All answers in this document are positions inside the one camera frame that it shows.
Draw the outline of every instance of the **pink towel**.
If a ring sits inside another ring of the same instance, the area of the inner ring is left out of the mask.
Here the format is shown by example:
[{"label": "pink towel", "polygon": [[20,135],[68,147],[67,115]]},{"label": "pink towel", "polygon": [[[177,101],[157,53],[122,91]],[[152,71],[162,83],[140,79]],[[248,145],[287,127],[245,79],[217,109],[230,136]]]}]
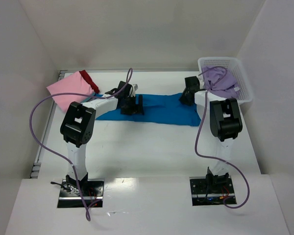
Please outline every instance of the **pink towel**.
[{"label": "pink towel", "polygon": [[[48,86],[47,89],[50,94],[72,92],[92,95],[94,93],[91,86],[83,79],[78,71],[56,83],[53,83]],[[80,103],[84,99],[84,96],[79,95],[59,95],[53,97],[54,102],[59,105],[64,112],[68,110],[69,105],[73,101]]]}]

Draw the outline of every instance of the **white basket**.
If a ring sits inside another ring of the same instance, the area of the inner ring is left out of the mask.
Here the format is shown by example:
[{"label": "white basket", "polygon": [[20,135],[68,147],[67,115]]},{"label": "white basket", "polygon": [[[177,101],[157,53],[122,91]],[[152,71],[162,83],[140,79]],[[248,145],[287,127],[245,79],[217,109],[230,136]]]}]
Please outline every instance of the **white basket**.
[{"label": "white basket", "polygon": [[236,78],[239,87],[240,95],[237,98],[239,104],[251,102],[253,99],[250,84],[247,75],[240,60],[234,57],[202,57],[198,59],[199,73],[202,73],[201,68],[205,66],[223,66],[227,68]]}]

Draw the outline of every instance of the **blue cloth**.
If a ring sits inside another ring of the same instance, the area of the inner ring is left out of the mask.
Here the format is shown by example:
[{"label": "blue cloth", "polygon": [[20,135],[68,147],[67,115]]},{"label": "blue cloth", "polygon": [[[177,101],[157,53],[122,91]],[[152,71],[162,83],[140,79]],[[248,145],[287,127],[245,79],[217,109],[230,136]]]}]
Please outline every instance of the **blue cloth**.
[{"label": "blue cloth", "polygon": [[155,122],[162,124],[199,126],[196,105],[187,106],[178,100],[182,93],[173,95],[143,94],[145,115],[122,115],[120,109],[101,115],[97,120]]}]

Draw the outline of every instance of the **lavender towel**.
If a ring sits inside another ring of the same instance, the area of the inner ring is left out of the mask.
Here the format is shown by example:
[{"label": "lavender towel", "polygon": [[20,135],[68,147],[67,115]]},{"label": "lavender towel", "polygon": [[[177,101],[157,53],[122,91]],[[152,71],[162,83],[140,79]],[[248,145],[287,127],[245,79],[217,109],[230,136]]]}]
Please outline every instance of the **lavender towel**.
[{"label": "lavender towel", "polygon": [[[212,68],[212,66],[206,66],[202,68],[202,71],[206,71],[207,69]],[[225,74],[225,70],[222,68],[214,68],[203,74],[204,77],[204,88],[211,89],[210,92],[219,97],[224,98],[237,98],[240,94],[240,88],[237,83],[236,78],[233,74],[228,70],[224,79],[218,82],[216,85],[211,87],[214,83],[216,83],[220,78]]]}]

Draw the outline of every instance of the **white wall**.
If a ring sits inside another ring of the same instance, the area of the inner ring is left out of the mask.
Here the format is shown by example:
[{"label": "white wall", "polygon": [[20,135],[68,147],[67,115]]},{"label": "white wall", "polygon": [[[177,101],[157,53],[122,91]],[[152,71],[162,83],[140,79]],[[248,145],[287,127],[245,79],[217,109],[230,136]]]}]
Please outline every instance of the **white wall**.
[{"label": "white wall", "polygon": [[[22,178],[30,176],[37,144],[28,128],[31,108],[46,96],[57,71],[20,3],[0,1],[0,235]],[[35,116],[41,136],[50,102]]]},{"label": "white wall", "polygon": [[246,125],[294,235],[294,0],[266,0],[238,57],[255,93]]},{"label": "white wall", "polygon": [[20,2],[58,69],[196,69],[237,54],[263,0]]}]

